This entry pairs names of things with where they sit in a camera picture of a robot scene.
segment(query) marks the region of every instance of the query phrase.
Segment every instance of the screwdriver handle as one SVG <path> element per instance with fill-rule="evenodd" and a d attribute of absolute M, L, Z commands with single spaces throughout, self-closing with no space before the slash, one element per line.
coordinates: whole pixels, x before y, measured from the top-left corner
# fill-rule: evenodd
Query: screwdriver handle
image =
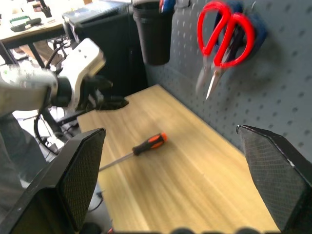
<path fill-rule="evenodd" d="M 155 136 L 152 136 L 151 138 L 147 139 L 142 144 L 135 146 L 132 148 L 133 154 L 136 156 L 139 156 L 141 153 L 150 150 L 155 149 L 161 146 L 163 143 L 167 141 L 167 136 L 165 133 L 159 133 Z"/>

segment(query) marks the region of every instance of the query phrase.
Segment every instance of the wooden tabletop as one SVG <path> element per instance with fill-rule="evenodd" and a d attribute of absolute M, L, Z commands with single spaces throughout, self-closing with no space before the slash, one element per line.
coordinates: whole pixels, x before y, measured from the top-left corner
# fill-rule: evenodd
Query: wooden tabletop
<path fill-rule="evenodd" d="M 101 166 L 154 134 L 168 136 L 162 147 L 99 173 L 116 231 L 278 230 L 240 151 L 158 85 L 127 99 L 123 109 L 78 118 L 83 132 L 107 130 Z"/>
<path fill-rule="evenodd" d="M 13 40 L 19 40 L 23 37 L 34 36 L 38 33 L 45 33 L 48 31 L 60 29 L 63 27 L 62 20 L 56 19 L 52 22 L 44 23 L 43 25 L 33 26 L 22 32 L 13 32 L 11 25 L 0 25 L 0 40 L 5 44 Z"/>

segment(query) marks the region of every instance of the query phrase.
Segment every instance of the screwdriver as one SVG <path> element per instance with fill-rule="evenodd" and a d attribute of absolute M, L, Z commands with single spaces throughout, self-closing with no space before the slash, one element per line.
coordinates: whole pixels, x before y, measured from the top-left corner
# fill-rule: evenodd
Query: screwdriver
<path fill-rule="evenodd" d="M 157 135 L 155 136 L 152 136 L 150 138 L 148 138 L 145 142 L 143 142 L 142 144 L 138 145 L 138 146 L 135 146 L 132 148 L 132 152 L 119 158 L 119 159 L 116 159 L 115 161 L 112 161 L 111 163 L 101 167 L 99 169 L 99 172 L 100 171 L 103 171 L 104 169 L 106 168 L 109 168 L 123 160 L 126 160 L 128 158 L 130 158 L 131 156 L 135 155 L 135 156 L 139 156 L 141 153 L 145 152 L 145 151 L 148 151 L 150 149 L 156 149 L 158 148 L 159 146 L 161 146 L 163 143 L 165 143 L 167 141 L 167 136 L 165 133 L 158 133 Z"/>

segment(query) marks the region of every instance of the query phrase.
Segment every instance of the gray pegboard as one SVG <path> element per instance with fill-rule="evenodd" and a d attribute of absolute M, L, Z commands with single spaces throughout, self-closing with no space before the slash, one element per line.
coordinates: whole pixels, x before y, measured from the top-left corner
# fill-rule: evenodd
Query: gray pegboard
<path fill-rule="evenodd" d="M 251 60 L 229 69 L 205 101 L 210 81 L 195 94 L 202 67 L 196 27 L 207 2 L 194 0 L 190 8 L 175 12 L 170 61 L 146 66 L 149 83 L 162 85 L 239 149 L 235 127 L 247 124 L 285 136 L 312 161 L 312 2 L 257 1 L 254 10 L 269 31 L 266 41 Z M 254 1 L 243 2 L 250 6 Z M 204 20 L 205 39 L 215 16 Z"/>

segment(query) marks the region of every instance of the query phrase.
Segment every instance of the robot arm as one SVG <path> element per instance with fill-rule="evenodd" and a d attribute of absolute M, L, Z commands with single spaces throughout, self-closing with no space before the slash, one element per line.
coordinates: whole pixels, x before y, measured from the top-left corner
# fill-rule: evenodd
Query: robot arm
<path fill-rule="evenodd" d="M 112 87 L 110 81 L 95 76 L 104 64 L 102 51 L 85 39 L 67 56 L 59 76 L 41 68 L 10 66 L 0 71 L 0 117 L 15 110 L 40 109 L 47 98 L 51 105 L 73 111 L 124 107 L 128 102 L 122 97 L 107 98 L 98 91 Z"/>

